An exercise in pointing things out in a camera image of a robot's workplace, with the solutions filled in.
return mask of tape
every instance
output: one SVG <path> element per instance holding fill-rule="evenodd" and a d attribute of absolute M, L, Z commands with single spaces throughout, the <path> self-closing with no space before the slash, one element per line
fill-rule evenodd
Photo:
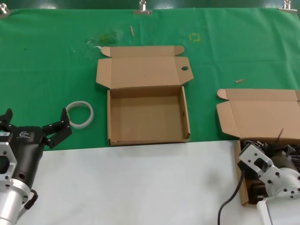
<path fill-rule="evenodd" d="M 69 116 L 70 109 L 72 109 L 74 107 L 78 107 L 78 106 L 85 106 L 85 107 L 88 107 L 89 110 L 90 110 L 90 117 L 82 124 L 73 123 L 71 121 L 70 116 Z M 67 111 L 67 115 L 68 115 L 69 120 L 70 120 L 70 125 L 72 127 L 76 128 L 76 129 L 85 128 L 86 126 L 88 126 L 93 121 L 93 118 L 94 118 L 94 111 L 93 111 L 92 106 L 89 103 L 84 102 L 84 101 L 76 101 L 76 102 L 72 102 L 72 103 L 68 104 L 68 106 L 66 107 L 66 111 Z"/>

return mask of open cardboard box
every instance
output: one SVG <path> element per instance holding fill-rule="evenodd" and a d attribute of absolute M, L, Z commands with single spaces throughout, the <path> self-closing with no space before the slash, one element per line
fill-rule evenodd
<path fill-rule="evenodd" d="M 110 145 L 188 142 L 182 84 L 193 79 L 183 46 L 103 47 L 96 82 L 108 87 Z"/>
<path fill-rule="evenodd" d="M 217 105 L 222 131 L 240 138 L 235 147 L 239 161 L 241 141 L 273 142 L 281 130 L 279 143 L 300 143 L 300 91 L 267 89 L 220 89 L 217 95 L 228 101 Z M 241 171 L 237 166 L 238 179 Z M 249 188 L 259 180 L 244 180 L 240 201 L 251 204 Z"/>

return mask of white table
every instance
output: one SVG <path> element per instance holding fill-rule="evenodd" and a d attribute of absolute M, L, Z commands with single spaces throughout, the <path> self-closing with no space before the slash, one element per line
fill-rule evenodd
<path fill-rule="evenodd" d="M 18 225 L 216 225 L 237 185 L 233 142 L 44 152 Z M 260 224 L 237 195 L 221 225 Z"/>

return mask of green cloth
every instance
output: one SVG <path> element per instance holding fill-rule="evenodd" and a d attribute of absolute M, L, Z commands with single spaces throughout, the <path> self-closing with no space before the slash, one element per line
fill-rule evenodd
<path fill-rule="evenodd" d="M 135 36 L 132 37 L 130 26 Z M 220 88 L 299 89 L 300 23 L 273 8 L 16 10 L 0 20 L 0 114 L 12 124 L 43 126 L 63 107 L 87 101 L 94 121 L 55 149 L 106 147 L 106 88 L 96 85 L 95 45 L 183 45 L 194 74 L 185 85 L 193 142 L 228 140 L 216 104 Z M 75 122 L 88 111 L 72 112 Z"/>

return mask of box flap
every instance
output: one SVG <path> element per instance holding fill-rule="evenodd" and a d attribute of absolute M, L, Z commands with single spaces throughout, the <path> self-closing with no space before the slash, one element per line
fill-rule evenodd
<path fill-rule="evenodd" d="M 124 145 L 140 145 L 140 144 L 169 144 L 169 143 L 187 143 L 191 139 L 181 140 L 151 140 L 151 141 L 117 141 L 109 139 L 108 142 L 111 146 L 124 146 Z"/>
<path fill-rule="evenodd" d="M 191 135 L 191 130 L 189 127 L 189 120 L 188 120 L 188 107 L 187 107 L 187 101 L 186 101 L 186 94 L 184 92 L 184 87 L 181 87 L 181 93 L 179 96 L 180 100 L 180 107 L 182 110 L 182 125 L 183 125 L 183 131 L 185 138 L 189 138 Z"/>
<path fill-rule="evenodd" d="M 181 85 L 193 79 L 183 46 L 103 47 L 96 82 L 110 89 Z"/>
<path fill-rule="evenodd" d="M 219 89 L 217 95 L 227 100 L 297 101 L 300 91 L 277 89 Z"/>
<path fill-rule="evenodd" d="M 239 138 L 300 139 L 299 94 L 294 90 L 219 90 L 222 131 Z"/>
<path fill-rule="evenodd" d="M 120 46 L 102 47 L 103 55 L 115 57 L 175 56 L 184 52 L 183 46 Z"/>

